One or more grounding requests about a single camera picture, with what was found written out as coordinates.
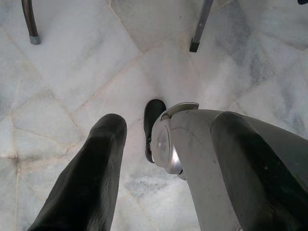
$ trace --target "floor tile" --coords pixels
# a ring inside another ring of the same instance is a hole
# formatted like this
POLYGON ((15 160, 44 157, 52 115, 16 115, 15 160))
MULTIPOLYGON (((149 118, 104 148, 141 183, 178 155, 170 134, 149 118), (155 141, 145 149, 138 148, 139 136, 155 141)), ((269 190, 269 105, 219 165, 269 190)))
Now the floor tile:
POLYGON ((118 197, 111 231, 156 231, 153 223, 131 195, 118 197))
POLYGON ((16 129, 15 144, 19 160, 50 159, 66 154, 67 145, 60 144, 52 139, 16 129))
POLYGON ((260 42, 269 56, 269 59, 277 72, 283 71, 300 57, 301 50, 290 47, 279 40, 259 34, 260 42))
POLYGON ((45 0, 33 8, 39 46, 29 43, 19 0, 1 4, 0 22, 70 112, 139 55, 105 1, 45 0))
POLYGON ((15 230, 16 159, 0 158, 0 226, 6 231, 15 230))
POLYGON ((238 103, 248 116, 307 138, 307 97, 307 81, 300 65, 295 64, 240 98, 238 103))
POLYGON ((69 163, 68 156, 53 159, 27 160, 20 163, 20 175, 26 180, 35 194, 45 201, 60 173, 69 163))
POLYGON ((168 107, 195 101, 201 90, 200 82, 203 80, 195 72, 188 48, 189 34, 185 32, 151 49, 137 63, 168 107))
POLYGON ((211 15, 198 53, 192 58, 201 76, 219 83, 215 89, 206 83, 207 90, 216 94, 229 92, 230 96, 221 95, 222 99, 237 98, 274 75, 259 38, 237 1, 211 15))
POLYGON ((137 66, 133 66, 112 79, 74 113, 74 118, 85 133, 88 133, 91 127, 108 113, 124 117, 129 126, 143 117, 145 105, 156 97, 143 72, 137 66))
POLYGON ((44 88, 33 65, 15 47, 0 26, 0 120, 44 88))
POLYGON ((300 57, 300 63, 304 71, 304 75, 308 80, 308 50, 306 50, 306 52, 302 55, 302 57, 300 57))
POLYGON ((194 4, 188 0, 112 0, 111 6, 142 52, 197 18, 194 4))
POLYGON ((0 157, 15 157, 13 123, 10 116, 0 121, 0 157))
POLYGON ((83 134, 68 113, 47 90, 32 98, 13 113, 13 122, 18 129, 29 131, 59 143, 78 143, 83 134))
POLYGON ((146 160, 142 126, 138 121, 128 129, 120 182, 158 230, 200 230, 187 182, 146 160))
POLYGON ((289 0, 240 0, 249 23, 258 31, 297 49, 308 48, 307 6, 289 0))
POLYGON ((44 199, 39 197, 21 177, 18 184, 17 231, 26 231, 43 207, 44 199))

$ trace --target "marble floor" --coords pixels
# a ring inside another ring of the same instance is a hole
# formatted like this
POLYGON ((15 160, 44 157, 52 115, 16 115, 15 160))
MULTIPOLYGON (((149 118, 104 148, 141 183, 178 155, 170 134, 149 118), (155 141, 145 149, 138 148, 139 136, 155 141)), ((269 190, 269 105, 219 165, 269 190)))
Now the marble floor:
POLYGON ((106 113, 128 125, 112 231, 198 231, 185 181, 144 157, 143 110, 195 101, 308 138, 308 5, 215 0, 198 53, 201 0, 0 1, 0 227, 26 231, 57 176, 106 113))

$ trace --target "black rubber tip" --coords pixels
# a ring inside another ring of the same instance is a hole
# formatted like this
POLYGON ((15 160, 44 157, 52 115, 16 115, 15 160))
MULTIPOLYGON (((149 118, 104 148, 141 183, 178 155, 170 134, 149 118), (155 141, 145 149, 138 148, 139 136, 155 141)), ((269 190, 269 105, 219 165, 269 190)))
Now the black rubber tip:
POLYGON ((190 52, 197 52, 200 42, 193 42, 193 39, 191 41, 191 47, 189 48, 190 52))
POLYGON ((297 2, 300 5, 304 5, 304 4, 308 3, 308 0, 297 0, 297 2))

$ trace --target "rubber foot cap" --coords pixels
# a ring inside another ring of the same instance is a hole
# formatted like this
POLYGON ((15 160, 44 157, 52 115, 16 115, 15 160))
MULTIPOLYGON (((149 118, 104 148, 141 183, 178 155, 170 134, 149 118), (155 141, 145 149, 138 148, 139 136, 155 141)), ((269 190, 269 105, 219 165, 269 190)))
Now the rubber foot cap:
POLYGON ((40 38, 39 36, 29 36, 30 37, 30 42, 33 45, 39 45, 40 44, 40 38))
POLYGON ((193 39, 191 41, 191 47, 189 48, 190 52, 197 52, 200 42, 193 42, 193 39))

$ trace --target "chair leg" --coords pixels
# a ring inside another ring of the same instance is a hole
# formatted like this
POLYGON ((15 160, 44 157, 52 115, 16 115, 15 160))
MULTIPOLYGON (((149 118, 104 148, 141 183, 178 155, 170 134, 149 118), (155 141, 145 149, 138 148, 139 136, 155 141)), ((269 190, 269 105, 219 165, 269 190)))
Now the chair leg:
POLYGON ((29 31, 30 42, 33 45, 40 44, 39 34, 37 30, 37 26, 34 20, 34 14, 32 9, 32 0, 21 0, 24 16, 26 20, 26 24, 29 31))
POLYGON ((190 52, 197 52, 198 50, 200 39, 201 39, 203 30, 204 30, 208 15, 210 14, 213 1, 214 0, 204 0, 203 1, 199 22, 198 22, 194 37, 192 38, 191 46, 189 48, 190 52))

